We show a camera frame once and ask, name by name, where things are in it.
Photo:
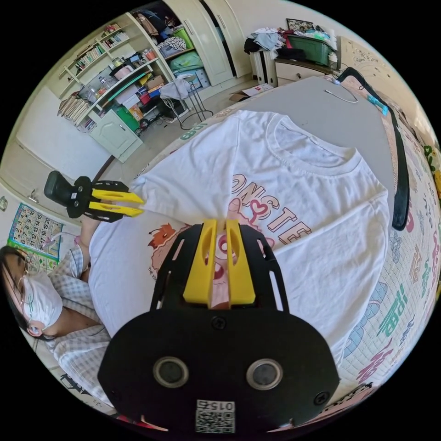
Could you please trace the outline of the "person's left hand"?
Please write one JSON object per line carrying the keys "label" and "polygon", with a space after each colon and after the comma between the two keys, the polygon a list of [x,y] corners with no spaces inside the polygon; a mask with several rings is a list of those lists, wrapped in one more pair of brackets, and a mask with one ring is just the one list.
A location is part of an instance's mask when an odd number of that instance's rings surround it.
{"label": "person's left hand", "polygon": [[83,243],[89,242],[93,237],[97,227],[100,225],[100,220],[91,219],[87,216],[81,218],[81,232],[80,238]]}

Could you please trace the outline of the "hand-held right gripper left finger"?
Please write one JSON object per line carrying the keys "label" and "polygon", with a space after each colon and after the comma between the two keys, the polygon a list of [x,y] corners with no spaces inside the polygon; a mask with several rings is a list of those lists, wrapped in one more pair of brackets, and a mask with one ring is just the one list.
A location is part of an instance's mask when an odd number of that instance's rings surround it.
{"label": "hand-held right gripper left finger", "polygon": [[186,232],[195,234],[197,242],[183,298],[189,304],[210,307],[215,273],[217,221],[205,220],[203,224],[193,225]]}

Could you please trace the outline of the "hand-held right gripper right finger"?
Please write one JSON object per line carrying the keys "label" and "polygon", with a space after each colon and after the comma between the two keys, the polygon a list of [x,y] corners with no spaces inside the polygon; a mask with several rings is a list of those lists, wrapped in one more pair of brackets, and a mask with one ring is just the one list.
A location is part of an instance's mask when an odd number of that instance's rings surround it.
{"label": "hand-held right gripper right finger", "polygon": [[227,277],[229,306],[240,307],[255,302],[255,292],[240,224],[226,221]]}

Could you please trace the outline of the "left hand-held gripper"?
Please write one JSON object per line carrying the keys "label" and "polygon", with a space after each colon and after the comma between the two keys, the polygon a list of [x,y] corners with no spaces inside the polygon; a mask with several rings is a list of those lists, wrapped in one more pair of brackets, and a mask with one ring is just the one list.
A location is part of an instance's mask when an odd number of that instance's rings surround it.
{"label": "left hand-held gripper", "polygon": [[120,181],[92,182],[88,177],[78,178],[71,190],[68,190],[67,214],[71,219],[81,216],[93,220],[112,223],[124,216],[136,217],[143,210],[124,205],[103,203],[102,201],[144,204],[143,200]]}

